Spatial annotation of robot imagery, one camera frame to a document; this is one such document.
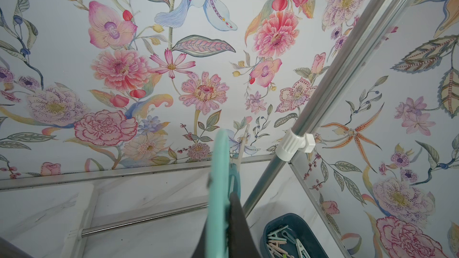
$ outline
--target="white marble wall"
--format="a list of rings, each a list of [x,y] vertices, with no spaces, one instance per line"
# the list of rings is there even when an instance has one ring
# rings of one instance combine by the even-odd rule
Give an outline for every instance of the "white marble wall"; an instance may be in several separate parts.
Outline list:
[[[266,164],[247,163],[241,166],[242,202]],[[208,172],[209,168],[206,168],[94,181],[99,198],[91,226],[205,202]],[[73,215],[72,201],[75,201],[82,185],[0,192],[2,201],[8,201],[0,206],[3,213],[0,236],[36,258],[59,257],[63,237]],[[329,257],[342,257],[337,244],[286,165],[247,219],[255,244],[258,246],[267,222],[289,212],[303,217]],[[206,216],[207,211],[200,210],[90,236],[83,257],[190,257]]]

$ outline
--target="clothespin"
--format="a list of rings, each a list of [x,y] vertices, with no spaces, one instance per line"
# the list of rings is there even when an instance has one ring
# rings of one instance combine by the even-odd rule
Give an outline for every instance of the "clothespin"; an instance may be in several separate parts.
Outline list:
[[[303,244],[301,244],[300,240],[296,239],[296,250],[298,251],[298,256],[300,258],[311,258],[311,256],[307,253],[306,249],[304,248]]]

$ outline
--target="floral wallpaper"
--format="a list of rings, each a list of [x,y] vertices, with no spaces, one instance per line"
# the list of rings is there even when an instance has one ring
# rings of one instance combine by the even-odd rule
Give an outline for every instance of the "floral wallpaper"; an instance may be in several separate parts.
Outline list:
[[[458,12],[413,0],[295,163],[352,257],[459,257]]]
[[[272,153],[368,2],[1,0],[0,179]]]

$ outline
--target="orange lily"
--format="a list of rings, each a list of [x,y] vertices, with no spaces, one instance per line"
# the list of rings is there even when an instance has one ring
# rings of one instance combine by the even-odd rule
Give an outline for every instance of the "orange lily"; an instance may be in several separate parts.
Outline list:
[[[370,166],[370,168],[374,172],[376,172],[373,169],[373,167],[371,166],[370,162],[368,161],[367,155],[365,154],[364,147],[362,146],[362,142],[360,140],[366,141],[367,143],[370,143],[370,144],[375,145],[377,147],[379,147],[379,146],[375,142],[373,142],[372,140],[366,138],[360,132],[363,131],[364,129],[368,128],[376,120],[376,118],[378,117],[379,113],[381,112],[383,106],[384,106],[384,104],[382,104],[382,106],[379,109],[379,111],[373,117],[371,117],[368,121],[366,121],[365,123],[359,125],[355,129],[348,128],[345,125],[342,125],[342,124],[339,124],[339,123],[329,123],[329,124],[323,125],[322,128],[328,128],[328,127],[331,127],[331,126],[337,126],[338,128],[335,129],[334,132],[337,135],[345,135],[343,138],[341,138],[339,140],[346,139],[345,141],[337,144],[336,146],[327,146],[327,147],[324,147],[324,148],[340,148],[340,147],[346,146],[348,143],[351,142],[351,140],[354,140],[355,144],[357,145],[357,148],[360,151],[360,154],[362,155],[362,158],[364,159],[364,161],[368,164],[368,166]]]

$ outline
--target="metal pole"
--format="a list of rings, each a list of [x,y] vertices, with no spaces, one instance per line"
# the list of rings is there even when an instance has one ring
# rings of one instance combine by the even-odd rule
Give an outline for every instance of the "metal pole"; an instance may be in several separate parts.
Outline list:
[[[107,231],[112,231],[112,230],[116,230],[116,229],[120,229],[120,228],[124,228],[128,226],[134,226],[134,225],[141,224],[141,223],[156,221],[159,219],[168,218],[168,217],[172,217],[176,215],[182,215],[188,212],[205,209],[207,208],[207,206],[208,206],[207,203],[196,204],[196,205],[191,205],[188,207],[183,207],[180,209],[174,209],[174,210],[157,213],[154,215],[146,215],[146,216],[137,217],[137,218],[133,218],[129,220],[118,221],[118,222],[105,224],[105,225],[101,225],[97,227],[87,228],[87,229],[83,229],[83,231],[81,232],[81,237],[83,238],[83,237],[100,234],[100,233],[104,233]]]
[[[334,107],[340,93],[352,83],[359,71],[363,69],[364,60],[374,50],[381,37],[387,32],[390,23],[407,0],[371,0],[365,8],[358,24],[318,85],[310,101],[301,112],[292,127],[295,135],[314,133],[320,126],[320,120],[328,110]],[[243,210],[246,217],[267,190],[271,182],[284,166],[285,161],[277,156],[271,159],[250,193]]]

